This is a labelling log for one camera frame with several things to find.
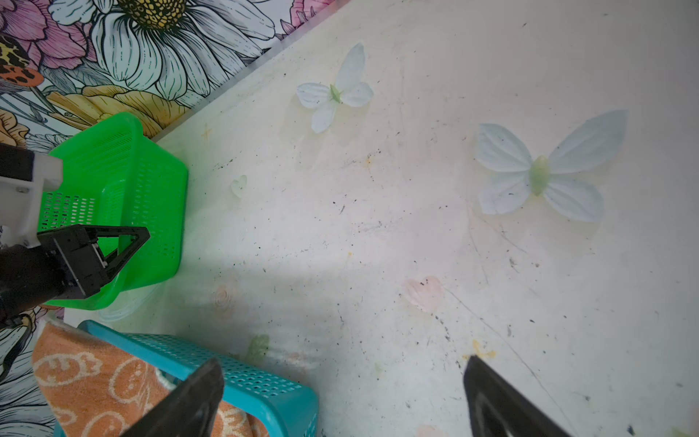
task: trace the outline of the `white tabletop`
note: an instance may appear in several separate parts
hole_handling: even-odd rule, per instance
[[[261,367],[319,394],[323,437],[470,435],[477,352],[573,436],[689,433],[697,23],[681,0],[352,0],[160,140],[190,171],[182,265],[114,326],[240,356],[268,335]],[[296,86],[358,42],[374,99],[316,135]],[[481,213],[479,123],[536,157],[618,108],[601,223]],[[428,277],[432,315],[405,299]]]

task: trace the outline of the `butterfly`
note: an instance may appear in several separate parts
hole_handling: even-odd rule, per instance
[[[29,55],[14,38],[0,34],[0,78],[20,87],[35,87],[43,76],[27,68]]]
[[[484,214],[512,212],[529,198],[542,196],[571,220],[598,222],[604,211],[602,194],[587,182],[566,174],[592,170],[619,151],[628,111],[613,110],[587,120],[554,149],[548,158],[531,158],[512,132],[498,124],[481,124],[476,160],[497,171],[478,200]]]
[[[365,60],[364,46],[359,43],[347,53],[334,85],[327,87],[319,83],[303,83],[296,88],[296,95],[302,105],[306,108],[317,108],[310,123],[316,134],[330,127],[340,103],[358,108],[366,105],[374,97],[374,91],[369,84],[359,82],[364,72]]]

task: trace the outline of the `orange towel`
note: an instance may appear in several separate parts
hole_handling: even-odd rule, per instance
[[[145,361],[56,320],[31,356],[34,377],[68,437],[118,436],[173,388]],[[213,437],[269,437],[262,422],[221,402]]]

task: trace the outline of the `green plastic basket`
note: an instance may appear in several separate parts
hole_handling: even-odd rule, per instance
[[[63,159],[63,184],[44,193],[39,231],[71,224],[145,226],[150,240],[117,277],[85,300],[49,305],[100,310],[120,292],[172,277],[180,265],[187,196],[187,168],[143,136],[130,113],[120,113],[63,142],[49,155]],[[102,238],[107,255],[128,237]]]

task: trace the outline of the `yellow mark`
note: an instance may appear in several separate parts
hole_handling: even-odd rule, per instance
[[[204,133],[201,134],[201,136],[204,137],[204,139],[206,139],[207,141],[209,141],[209,134],[212,131],[213,131],[212,129],[209,129],[209,124],[207,123],[204,125]]]
[[[478,357],[480,359],[484,359],[484,358],[493,359],[498,354],[494,350],[492,350],[490,352],[483,352],[480,348],[480,343],[478,343],[478,340],[473,341],[473,350],[476,352],[475,353],[476,357]]]

